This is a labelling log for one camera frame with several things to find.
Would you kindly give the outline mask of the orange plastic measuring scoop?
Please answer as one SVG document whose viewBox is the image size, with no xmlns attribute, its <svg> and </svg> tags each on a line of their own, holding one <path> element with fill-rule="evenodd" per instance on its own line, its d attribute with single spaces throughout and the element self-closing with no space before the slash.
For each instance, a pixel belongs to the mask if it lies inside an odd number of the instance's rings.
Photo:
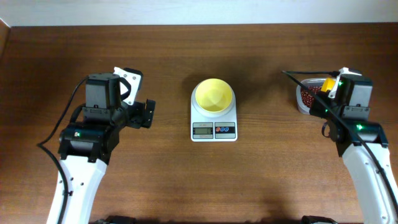
<svg viewBox="0 0 398 224">
<path fill-rule="evenodd" d="M 336 83 L 336 80 L 335 80 L 335 79 L 327 78 L 327 79 L 324 81 L 324 83 L 323 83 L 323 85 L 322 85 L 320 91 L 322 91 L 322 92 L 327 92 L 327 91 L 332 90 L 333 87 L 334 87 L 334 85 L 335 85 L 335 83 Z"/>
</svg>

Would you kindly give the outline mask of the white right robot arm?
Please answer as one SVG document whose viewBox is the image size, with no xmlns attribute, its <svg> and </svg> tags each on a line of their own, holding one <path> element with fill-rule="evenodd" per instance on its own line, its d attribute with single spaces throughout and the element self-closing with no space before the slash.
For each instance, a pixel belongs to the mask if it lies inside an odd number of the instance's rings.
<svg viewBox="0 0 398 224">
<path fill-rule="evenodd" d="M 369 121 L 373 83 L 346 74 L 336 92 L 319 92 L 310 114 L 326 119 L 328 137 L 354 182 L 365 223 L 397 223 L 397 184 L 391 169 L 388 141 L 382 126 Z"/>
</svg>

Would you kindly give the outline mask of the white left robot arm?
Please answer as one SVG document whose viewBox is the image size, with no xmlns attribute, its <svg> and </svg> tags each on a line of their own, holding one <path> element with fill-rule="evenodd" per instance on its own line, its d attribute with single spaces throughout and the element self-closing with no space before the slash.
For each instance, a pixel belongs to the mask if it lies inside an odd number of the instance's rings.
<svg viewBox="0 0 398 224">
<path fill-rule="evenodd" d="M 101 179 L 123 128 L 150 128 L 155 101 L 135 100 L 143 74 L 131 68 L 94 73 L 80 82 L 85 102 L 60 132 L 57 186 L 47 223 L 88 223 Z"/>
</svg>

